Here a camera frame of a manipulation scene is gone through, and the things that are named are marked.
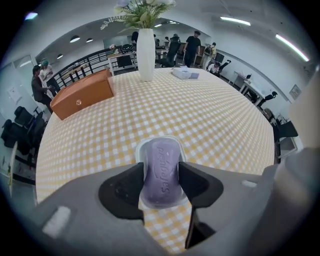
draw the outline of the soap bar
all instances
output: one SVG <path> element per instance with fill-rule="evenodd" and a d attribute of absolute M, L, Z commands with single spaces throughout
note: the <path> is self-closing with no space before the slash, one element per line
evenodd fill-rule
<path fill-rule="evenodd" d="M 155 138 L 145 145 L 146 177 L 142 201 L 150 208 L 169 208 L 182 198 L 178 180 L 179 144 L 169 138 Z"/>

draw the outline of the ceiling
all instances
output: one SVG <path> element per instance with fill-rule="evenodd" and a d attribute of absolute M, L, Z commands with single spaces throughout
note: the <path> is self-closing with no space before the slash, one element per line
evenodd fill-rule
<path fill-rule="evenodd" d="M 86 5 L 88 2 L 78 0 Z M 102 0 L 92 0 L 97 5 L 102 5 Z M 176 0 L 174 15 L 178 17 L 184 16 L 197 17 L 202 24 L 212 27 L 234 28 L 238 26 L 240 30 L 248 31 L 266 40 L 275 42 L 275 35 L 280 34 L 293 42 L 300 50 L 306 52 L 309 56 L 318 53 L 314 43 L 310 39 L 308 33 L 300 22 L 275 0 Z M 225 22 L 220 19 L 221 16 L 232 17 L 251 23 L 251 26 L 235 25 L 233 22 Z M 86 25 L 64 34 L 53 43 L 51 43 L 44 51 L 37 56 L 37 61 L 48 56 L 56 58 L 58 54 L 68 54 L 76 48 L 86 44 L 87 38 L 94 40 L 103 40 L 121 35 L 130 35 L 132 31 L 126 31 L 118 34 L 124 26 L 120 22 L 110 23 L 107 28 L 100 30 L 104 19 L 96 20 Z M 81 37 L 81 40 L 70 43 L 70 38 L 74 35 Z M 279 47 L 285 49 L 281 42 L 276 42 Z"/>

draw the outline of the ceiling light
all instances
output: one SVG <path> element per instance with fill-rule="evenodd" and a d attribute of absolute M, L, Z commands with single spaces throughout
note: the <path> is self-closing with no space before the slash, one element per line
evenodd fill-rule
<path fill-rule="evenodd" d="M 34 17 L 36 17 L 38 15 L 38 13 L 36 13 L 36 12 L 29 12 L 26 16 L 25 16 L 25 18 L 24 18 L 24 20 L 32 20 Z"/>
<path fill-rule="evenodd" d="M 80 39 L 80 37 L 78 35 L 74 35 L 73 37 L 71 37 L 70 39 L 70 43 L 73 43 L 75 41 L 78 41 Z"/>
<path fill-rule="evenodd" d="M 25 65 L 27 65 L 27 64 L 29 64 L 29 63 L 31 63 L 31 60 L 28 60 L 28 61 L 22 63 L 22 64 L 20 65 L 20 67 L 23 67 L 23 66 L 25 66 Z"/>
<path fill-rule="evenodd" d="M 304 53 L 302 51 L 300 51 L 297 47 L 295 47 L 292 43 L 290 43 L 288 40 L 284 39 L 282 36 L 276 34 L 275 35 L 276 38 L 278 38 L 279 40 L 281 40 L 282 42 L 284 42 L 287 46 L 289 46 L 292 50 L 294 50 L 297 54 L 300 55 L 300 57 L 305 61 L 308 62 L 309 59 L 306 57 L 306 55 L 304 55 Z"/>
<path fill-rule="evenodd" d="M 224 20 L 224 21 L 238 22 L 238 23 L 241 23 L 241 24 L 245 24 L 245 25 L 251 26 L 250 22 L 247 22 L 247 21 L 244 21 L 244 20 L 241 20 L 241 19 L 228 18 L 228 17 L 220 17 L 220 18 L 221 18 L 222 20 Z"/>

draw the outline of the checkered tablecloth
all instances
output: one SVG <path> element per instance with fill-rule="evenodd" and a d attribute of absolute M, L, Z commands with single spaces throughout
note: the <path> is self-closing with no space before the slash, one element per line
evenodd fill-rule
<path fill-rule="evenodd" d="M 273 130 L 232 86 L 197 69 L 180 80 L 156 69 L 152 82 L 138 72 L 115 76 L 115 97 L 61 121 L 53 114 L 40 145 L 36 193 L 42 201 L 68 181 L 135 163 L 146 138 L 177 137 L 188 162 L 232 172 L 261 174 L 274 162 Z M 169 252 L 184 250 L 191 205 L 154 210 L 139 203 L 145 228 Z"/>

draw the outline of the small white box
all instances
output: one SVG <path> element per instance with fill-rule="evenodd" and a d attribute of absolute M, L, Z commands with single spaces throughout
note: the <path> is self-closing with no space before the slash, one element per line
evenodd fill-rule
<path fill-rule="evenodd" d="M 172 74 L 180 79 L 189 79 L 192 75 L 189 71 L 183 70 L 180 67 L 174 67 Z"/>

